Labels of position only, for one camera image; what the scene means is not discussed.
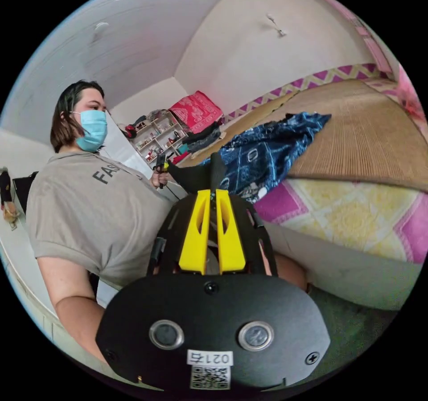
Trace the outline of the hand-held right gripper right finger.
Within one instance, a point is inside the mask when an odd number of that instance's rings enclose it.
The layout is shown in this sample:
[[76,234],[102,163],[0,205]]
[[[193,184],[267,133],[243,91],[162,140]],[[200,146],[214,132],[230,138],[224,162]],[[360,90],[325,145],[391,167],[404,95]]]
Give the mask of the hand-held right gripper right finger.
[[217,189],[215,196],[220,274],[241,272],[246,260],[229,193]]

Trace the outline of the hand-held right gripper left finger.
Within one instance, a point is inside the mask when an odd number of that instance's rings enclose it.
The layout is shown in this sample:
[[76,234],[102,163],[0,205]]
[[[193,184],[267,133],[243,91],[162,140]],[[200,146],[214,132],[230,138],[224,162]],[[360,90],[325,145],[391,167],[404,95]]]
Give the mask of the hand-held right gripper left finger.
[[206,274],[210,199],[208,189],[200,190],[196,195],[179,258],[179,267],[184,272]]

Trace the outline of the person's right hand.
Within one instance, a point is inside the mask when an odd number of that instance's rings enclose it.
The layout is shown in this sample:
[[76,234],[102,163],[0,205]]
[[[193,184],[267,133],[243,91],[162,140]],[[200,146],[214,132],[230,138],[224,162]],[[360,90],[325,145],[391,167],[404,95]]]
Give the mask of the person's right hand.
[[309,281],[306,270],[297,262],[280,253],[274,252],[278,277],[309,292]]

